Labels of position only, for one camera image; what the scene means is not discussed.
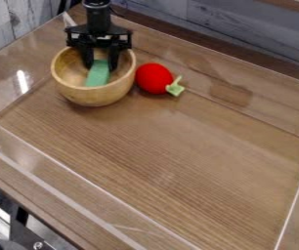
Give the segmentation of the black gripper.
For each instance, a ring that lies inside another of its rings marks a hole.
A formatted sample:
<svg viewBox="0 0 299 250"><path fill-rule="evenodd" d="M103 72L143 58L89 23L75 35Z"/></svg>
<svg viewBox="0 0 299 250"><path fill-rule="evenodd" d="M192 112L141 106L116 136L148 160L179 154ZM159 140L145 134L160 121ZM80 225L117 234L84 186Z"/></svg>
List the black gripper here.
<svg viewBox="0 0 299 250"><path fill-rule="evenodd" d="M111 0L83 0L87 23L65 28L67 45L77 47L84 66L93 65L93 49L109 48L108 67L113 71L119 65L120 51L132 48L133 32L112 22Z"/></svg>

